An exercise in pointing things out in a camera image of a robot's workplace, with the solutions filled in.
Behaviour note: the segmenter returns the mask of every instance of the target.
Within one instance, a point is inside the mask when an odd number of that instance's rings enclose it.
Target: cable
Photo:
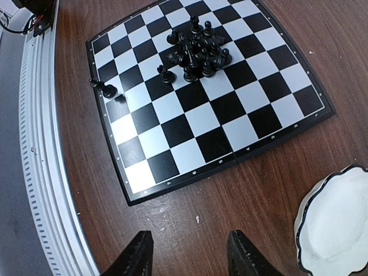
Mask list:
[[[6,18],[6,21],[8,22],[8,24],[9,24],[9,18],[8,18],[8,16],[6,15],[6,13],[4,13],[4,16],[5,16],[5,18]],[[27,29],[24,29],[24,30],[11,30],[11,29],[9,29],[8,27],[6,27],[4,24],[3,24],[3,22],[1,22],[1,20],[0,20],[0,25],[1,25],[1,27],[3,27],[4,28],[4,30],[6,30],[6,31],[8,31],[9,33],[16,33],[16,34],[23,34],[23,35],[26,35],[30,30],[32,30],[33,29],[33,27],[34,27],[34,25],[32,24],[32,26],[31,27],[29,27],[29,28],[27,28]]]

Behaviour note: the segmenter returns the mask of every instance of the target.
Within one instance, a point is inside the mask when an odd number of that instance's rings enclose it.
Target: chessboard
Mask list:
[[[232,63],[186,82],[168,54],[190,17],[225,37]],[[86,43],[102,125],[129,205],[236,165],[334,114],[322,85],[280,23],[257,0],[160,1]],[[157,67],[176,75],[164,84]]]

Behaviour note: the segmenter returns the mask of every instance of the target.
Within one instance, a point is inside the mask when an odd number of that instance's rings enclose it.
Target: wood grain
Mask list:
[[[85,41],[152,2],[60,0],[60,133],[80,222],[99,268],[109,267],[147,229],[155,241],[154,275],[226,275],[227,234],[241,229],[282,273],[305,275],[293,234],[302,198],[329,173],[368,165],[368,2],[266,0],[317,72],[337,115],[210,179],[128,207],[87,82]]]

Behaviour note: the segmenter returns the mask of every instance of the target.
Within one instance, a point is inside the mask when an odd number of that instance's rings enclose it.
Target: black pawn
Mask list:
[[[193,71],[188,66],[184,68],[184,80],[187,82],[194,82],[197,77],[193,74]]]
[[[191,32],[195,35],[201,35],[203,34],[203,27],[200,25],[200,19],[198,16],[192,16],[190,17],[191,22]]]
[[[206,37],[214,36],[214,29],[212,28],[212,23],[210,21],[205,22],[204,34]]]
[[[102,95],[105,98],[113,98],[117,94],[117,88],[113,85],[105,85],[104,82],[98,81],[98,79],[90,79],[90,84],[98,91],[102,91]]]
[[[161,81],[165,84],[165,85],[170,85],[172,84],[175,79],[176,76],[173,72],[168,71],[166,69],[165,66],[160,65],[159,68],[157,68],[158,73],[161,75]]]
[[[219,45],[214,41],[211,43],[211,48],[210,48],[210,55],[211,56],[217,56],[220,54],[220,47]]]
[[[221,55],[225,59],[225,66],[232,62],[232,56],[230,55],[229,49],[223,49]]]
[[[166,38],[167,42],[171,45],[175,45],[179,42],[179,33],[177,30],[172,30],[171,34],[169,34]]]
[[[203,76],[205,76],[206,78],[211,78],[212,76],[215,75],[215,73],[216,72],[212,69],[210,62],[205,62],[203,64],[203,70],[202,70]]]

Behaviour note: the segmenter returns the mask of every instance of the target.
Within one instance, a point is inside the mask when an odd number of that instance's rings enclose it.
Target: white square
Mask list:
[[[166,15],[166,18],[169,21],[171,27],[174,28],[176,26],[179,26],[180,24],[188,22],[188,20],[190,19],[190,15],[186,11],[186,9],[179,9]]]
[[[275,28],[262,30],[255,36],[267,51],[286,44]]]
[[[199,1],[201,1],[201,0],[180,0],[180,2],[182,2],[182,5],[184,7],[189,6],[189,5],[194,4],[196,2],[199,2]]]
[[[212,78],[202,78],[201,83],[210,101],[234,91],[223,70],[216,72]]]
[[[138,137],[147,159],[170,149],[160,125],[139,134]]]
[[[223,128],[233,151],[246,148],[258,141],[258,136],[248,118],[248,115],[244,115],[236,120],[228,122],[223,125]]]
[[[111,46],[107,46],[105,49],[99,51],[94,55],[94,61],[97,69],[104,66],[106,63],[111,62],[114,59],[113,50]]]
[[[172,30],[170,29],[152,38],[152,41],[154,42],[154,45],[159,53],[173,46],[169,44],[166,40],[167,36],[171,34],[171,32]]]
[[[245,60],[242,52],[239,50],[239,48],[236,46],[234,41],[229,42],[228,44],[225,44],[222,46],[222,49],[227,48],[229,49],[230,55],[232,56],[232,62],[230,65],[233,65],[238,62],[242,62]]]
[[[148,25],[151,22],[154,22],[155,20],[164,17],[160,7],[158,5],[149,8],[148,10],[141,13],[143,17],[143,21],[146,25]]]
[[[247,59],[247,63],[257,79],[263,79],[278,72],[276,64],[267,52],[250,57]]]
[[[119,74],[137,65],[137,59],[133,52],[133,49],[130,49],[126,51],[125,53],[123,53],[122,55],[115,58],[115,64],[116,64],[117,72]]]
[[[293,93],[312,85],[311,80],[300,63],[288,67],[280,72]]]
[[[232,5],[233,8],[239,13],[241,17],[248,17],[256,13],[260,13],[260,10],[251,0],[244,0]]]
[[[159,73],[157,71],[158,65],[162,64],[161,58],[158,54],[151,56],[150,58],[140,62],[138,64],[139,70],[142,74],[144,81],[147,81]]]
[[[160,97],[152,103],[160,124],[184,114],[183,108],[175,92]]]
[[[189,173],[206,165],[196,139],[191,139],[172,148],[171,153],[180,174]]]
[[[130,33],[128,37],[129,41],[131,42],[132,48],[134,48],[142,44],[143,42],[149,40],[151,38],[151,35],[149,34],[147,27],[143,26],[138,30],[135,30],[134,32]]]
[[[117,145],[120,145],[137,136],[132,115],[128,114],[111,124],[111,129]]]
[[[147,160],[126,168],[125,174],[128,178],[133,194],[156,186],[154,176],[152,175],[152,171]]]
[[[127,29],[124,26],[124,23],[116,26],[111,31],[108,32],[110,44],[115,43],[116,41],[122,39],[123,37],[127,36]]]
[[[237,89],[236,95],[247,113],[251,113],[270,104],[270,100],[259,82],[252,82],[249,85]]]
[[[150,94],[144,82],[128,90],[124,95],[130,112],[134,112],[151,102]]]
[[[228,32],[232,40],[238,40],[242,37],[250,36],[253,34],[251,28],[249,28],[247,23],[242,18],[225,24],[224,28]]]
[[[230,5],[228,0],[204,0],[211,11],[219,10]]]
[[[287,128],[304,118],[303,112],[293,94],[274,101],[272,107],[283,128]]]
[[[201,16],[199,16],[199,19],[200,19],[200,24],[203,26],[203,28],[205,27],[206,21],[210,21],[212,23],[213,29],[221,26],[220,20],[217,19],[216,15],[214,15],[213,13],[202,14]]]
[[[185,116],[195,137],[220,126],[209,102],[185,113]]]
[[[172,83],[172,86],[175,90],[178,90],[190,84],[189,82],[186,82],[184,80],[184,69],[179,65],[176,65],[175,67],[171,68],[170,71],[177,76],[175,82]]]

